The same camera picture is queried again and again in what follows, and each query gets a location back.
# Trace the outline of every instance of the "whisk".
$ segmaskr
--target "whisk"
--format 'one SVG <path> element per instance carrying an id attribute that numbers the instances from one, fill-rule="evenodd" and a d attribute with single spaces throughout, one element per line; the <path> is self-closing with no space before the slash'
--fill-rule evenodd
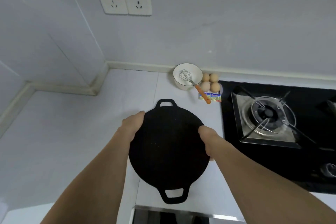
<path id="1" fill-rule="evenodd" d="M 200 86 L 198 86 L 196 83 L 194 83 L 192 77 L 191 77 L 191 73 L 189 71 L 187 71 L 186 69 L 183 69 L 180 72 L 180 79 L 183 81 L 187 81 L 192 83 L 196 90 L 198 91 L 198 93 L 204 98 L 205 102 L 207 102 L 208 104 L 211 103 L 211 100 L 208 99 L 208 96 L 206 94 L 204 94 L 203 90 L 200 88 Z"/>

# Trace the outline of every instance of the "white bowl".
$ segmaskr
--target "white bowl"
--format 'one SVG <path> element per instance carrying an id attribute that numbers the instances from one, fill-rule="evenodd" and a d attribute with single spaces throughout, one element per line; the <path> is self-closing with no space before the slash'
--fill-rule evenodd
<path id="1" fill-rule="evenodd" d="M 202 81 L 203 73 L 198 66 L 190 63 L 179 64 L 174 68 L 173 77 L 176 86 L 178 86 L 181 90 L 190 90 L 193 88 L 193 84 L 191 82 L 180 79 L 180 73 L 183 69 L 191 73 L 191 77 L 194 83 L 199 84 Z"/>

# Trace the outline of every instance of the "hand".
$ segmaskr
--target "hand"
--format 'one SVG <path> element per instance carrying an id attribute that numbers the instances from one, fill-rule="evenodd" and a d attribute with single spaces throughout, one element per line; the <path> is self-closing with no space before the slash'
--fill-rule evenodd
<path id="1" fill-rule="evenodd" d="M 134 139 L 135 133 L 139 130 L 142 123 L 144 122 L 145 111 L 138 112 L 137 114 L 131 115 L 126 119 L 123 119 L 121 129 L 132 133 L 131 141 Z"/>
<path id="2" fill-rule="evenodd" d="M 224 139 L 221 138 L 214 129 L 207 126 L 200 126 L 198 133 L 205 144 L 205 152 L 211 157 L 210 160 L 213 160 L 213 149 L 216 148 L 218 142 Z"/>

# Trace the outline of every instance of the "black stovetop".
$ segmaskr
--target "black stovetop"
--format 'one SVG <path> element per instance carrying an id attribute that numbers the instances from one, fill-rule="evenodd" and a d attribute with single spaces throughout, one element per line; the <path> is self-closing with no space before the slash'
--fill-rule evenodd
<path id="1" fill-rule="evenodd" d="M 249 158 L 314 192 L 336 194 L 336 178 L 322 174 L 321 166 L 336 164 L 336 117 L 327 100 L 336 102 L 336 90 L 220 81 L 223 87 L 222 116 L 225 139 Z M 316 142 L 316 147 L 301 149 L 244 143 L 239 140 L 231 92 L 243 87 L 253 96 L 280 98 L 296 115 L 296 127 Z"/>

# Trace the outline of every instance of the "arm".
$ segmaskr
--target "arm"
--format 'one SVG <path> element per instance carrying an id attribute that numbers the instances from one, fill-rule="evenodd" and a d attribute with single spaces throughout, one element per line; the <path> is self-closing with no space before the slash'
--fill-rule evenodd
<path id="1" fill-rule="evenodd" d="M 198 131 L 247 224 L 335 223 L 336 212 L 309 192 L 246 157 L 213 129 Z"/>
<path id="2" fill-rule="evenodd" d="M 130 142 L 145 112 L 123 120 L 103 150 L 69 184 L 41 224 L 116 223 Z"/>

